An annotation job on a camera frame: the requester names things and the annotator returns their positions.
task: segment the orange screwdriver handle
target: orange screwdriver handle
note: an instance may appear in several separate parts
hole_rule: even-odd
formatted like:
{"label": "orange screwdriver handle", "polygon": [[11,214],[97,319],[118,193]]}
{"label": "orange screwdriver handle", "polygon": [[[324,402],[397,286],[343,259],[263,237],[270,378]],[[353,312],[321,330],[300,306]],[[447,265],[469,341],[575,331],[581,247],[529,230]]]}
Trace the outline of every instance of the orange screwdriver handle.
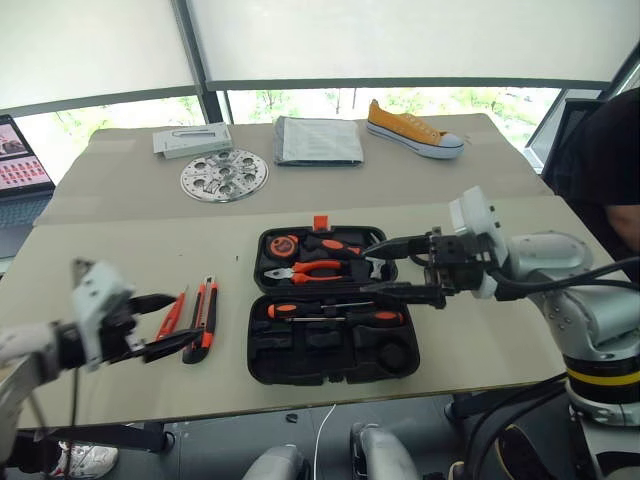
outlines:
{"label": "orange screwdriver handle", "polygon": [[272,303],[267,307],[267,315],[272,320],[292,318],[298,315],[321,314],[322,305],[314,303]]}
{"label": "orange screwdriver handle", "polygon": [[377,312],[347,314],[347,322],[352,326],[398,327],[404,324],[404,317],[400,312],[379,310]]}

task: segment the gray robotic arm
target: gray robotic arm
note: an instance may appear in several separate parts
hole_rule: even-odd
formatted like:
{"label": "gray robotic arm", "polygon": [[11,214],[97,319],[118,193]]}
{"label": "gray robotic arm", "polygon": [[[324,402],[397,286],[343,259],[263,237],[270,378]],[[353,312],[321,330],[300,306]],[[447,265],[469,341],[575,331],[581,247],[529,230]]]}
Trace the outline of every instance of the gray robotic arm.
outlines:
{"label": "gray robotic arm", "polygon": [[[596,422],[640,425],[637,286],[596,279],[596,271],[589,276],[591,252],[571,235],[544,232],[505,240],[495,209],[479,187],[451,202],[450,213],[455,235],[444,236],[436,227],[365,251],[385,259],[426,255],[421,260],[425,285],[378,284],[364,290],[436,308],[463,290],[501,301],[529,298],[563,355],[575,408]],[[572,281],[584,275],[584,282]]]}

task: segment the pliers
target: pliers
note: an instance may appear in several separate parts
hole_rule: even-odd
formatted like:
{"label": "pliers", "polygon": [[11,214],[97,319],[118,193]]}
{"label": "pliers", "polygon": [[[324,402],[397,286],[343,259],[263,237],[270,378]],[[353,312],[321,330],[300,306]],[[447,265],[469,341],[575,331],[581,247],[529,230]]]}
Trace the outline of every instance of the pliers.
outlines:
{"label": "pliers", "polygon": [[273,278],[274,280],[291,279],[294,285],[307,282],[330,282],[335,280],[346,280],[347,277],[342,275],[334,275],[330,277],[312,277],[306,273],[313,270],[329,269],[340,270],[344,266],[339,260],[318,260],[315,262],[301,263],[296,262],[291,268],[276,268],[275,270],[267,270],[264,276]]}

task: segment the white cable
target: white cable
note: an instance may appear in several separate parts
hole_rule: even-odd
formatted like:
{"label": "white cable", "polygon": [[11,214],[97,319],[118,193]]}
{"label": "white cable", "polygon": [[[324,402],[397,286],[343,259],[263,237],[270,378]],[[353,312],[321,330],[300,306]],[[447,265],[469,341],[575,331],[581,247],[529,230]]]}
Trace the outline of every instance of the white cable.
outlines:
{"label": "white cable", "polygon": [[324,417],[324,420],[322,421],[322,423],[320,424],[320,428],[318,429],[318,436],[316,437],[316,450],[315,453],[313,454],[313,480],[316,480],[316,474],[317,474],[317,466],[318,466],[318,443],[320,443],[320,434],[322,433],[322,427],[324,427],[324,422],[327,421],[327,418],[329,418],[329,416],[333,413],[333,411],[336,409],[336,404],[333,404],[333,407],[331,407],[331,410],[329,410],[329,413],[327,413],[327,415]]}

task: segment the white box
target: white box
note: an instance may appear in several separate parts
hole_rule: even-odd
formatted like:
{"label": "white box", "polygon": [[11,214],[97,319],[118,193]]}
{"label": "white box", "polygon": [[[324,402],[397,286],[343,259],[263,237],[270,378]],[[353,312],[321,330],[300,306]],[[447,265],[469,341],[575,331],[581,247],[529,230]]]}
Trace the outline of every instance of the white box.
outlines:
{"label": "white box", "polygon": [[169,159],[228,148],[233,148],[233,141],[222,122],[153,134],[153,153],[164,153]]}

